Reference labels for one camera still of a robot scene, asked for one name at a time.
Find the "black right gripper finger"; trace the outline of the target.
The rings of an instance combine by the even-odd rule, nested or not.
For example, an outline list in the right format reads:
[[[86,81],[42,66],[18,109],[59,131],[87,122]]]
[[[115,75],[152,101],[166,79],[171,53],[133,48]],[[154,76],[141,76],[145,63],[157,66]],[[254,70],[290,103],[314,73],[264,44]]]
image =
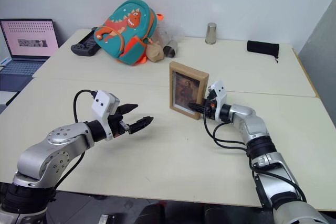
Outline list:
[[[204,113],[206,112],[206,106],[205,104],[198,104],[198,103],[189,103],[188,107],[197,113]]]

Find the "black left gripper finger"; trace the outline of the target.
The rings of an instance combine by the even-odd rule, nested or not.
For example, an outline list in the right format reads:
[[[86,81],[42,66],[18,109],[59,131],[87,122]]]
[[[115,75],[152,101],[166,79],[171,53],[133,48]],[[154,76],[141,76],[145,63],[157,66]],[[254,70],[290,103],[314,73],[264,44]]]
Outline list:
[[[152,116],[145,116],[139,120],[137,120],[135,123],[129,125],[129,134],[134,134],[145,127],[147,127],[151,122],[153,121],[154,117]]]
[[[138,107],[137,104],[123,104],[121,106],[119,106],[119,113],[121,115],[127,114],[129,112],[131,112],[132,110],[136,109]]]

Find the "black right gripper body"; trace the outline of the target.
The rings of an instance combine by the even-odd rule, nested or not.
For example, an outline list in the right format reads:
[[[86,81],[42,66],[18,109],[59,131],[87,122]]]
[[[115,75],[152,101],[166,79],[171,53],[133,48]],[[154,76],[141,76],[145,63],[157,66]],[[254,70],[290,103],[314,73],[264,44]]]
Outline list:
[[[203,106],[205,107],[206,117],[209,119],[215,119],[215,112],[217,107],[216,101],[217,95],[214,89],[208,88],[208,94],[203,100]]]

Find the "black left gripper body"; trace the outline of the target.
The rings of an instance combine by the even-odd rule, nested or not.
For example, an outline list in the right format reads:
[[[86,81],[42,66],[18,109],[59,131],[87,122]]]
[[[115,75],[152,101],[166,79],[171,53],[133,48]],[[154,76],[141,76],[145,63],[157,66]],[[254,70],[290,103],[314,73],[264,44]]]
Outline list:
[[[113,137],[118,137],[129,130],[129,125],[123,122],[123,115],[119,113],[119,107],[113,115],[108,116],[108,124]]]

